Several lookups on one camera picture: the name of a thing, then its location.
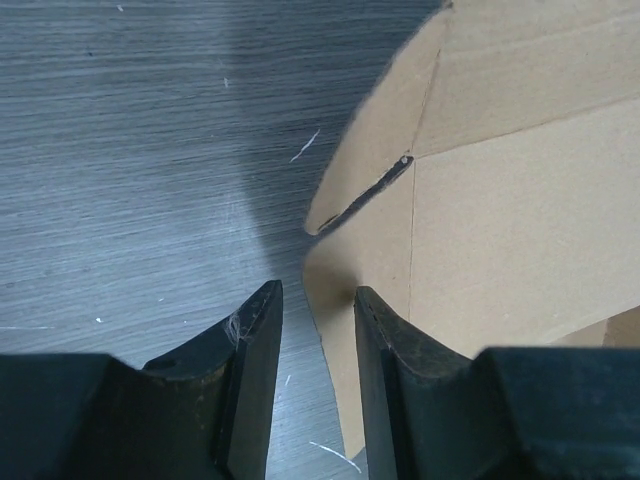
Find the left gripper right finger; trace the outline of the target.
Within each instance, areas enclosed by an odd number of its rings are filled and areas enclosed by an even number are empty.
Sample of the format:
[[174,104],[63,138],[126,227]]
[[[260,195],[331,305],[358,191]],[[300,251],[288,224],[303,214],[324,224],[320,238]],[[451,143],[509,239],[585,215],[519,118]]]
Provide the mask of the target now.
[[370,287],[354,301],[372,479],[516,479],[520,455],[495,365],[418,330]]

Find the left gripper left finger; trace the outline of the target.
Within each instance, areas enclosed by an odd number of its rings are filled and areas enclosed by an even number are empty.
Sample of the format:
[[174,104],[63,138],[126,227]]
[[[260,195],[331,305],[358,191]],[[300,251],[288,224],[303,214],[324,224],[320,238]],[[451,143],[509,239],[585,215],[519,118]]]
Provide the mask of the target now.
[[137,479],[262,479],[283,325],[270,280],[227,318],[137,371]]

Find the brown cardboard box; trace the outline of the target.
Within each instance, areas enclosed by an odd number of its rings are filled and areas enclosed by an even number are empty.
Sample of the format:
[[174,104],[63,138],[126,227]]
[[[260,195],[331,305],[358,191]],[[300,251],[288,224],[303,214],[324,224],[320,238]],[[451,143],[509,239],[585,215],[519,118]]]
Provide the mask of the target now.
[[310,204],[303,281],[346,455],[365,445],[353,298],[472,357],[639,343],[639,5],[440,1]]

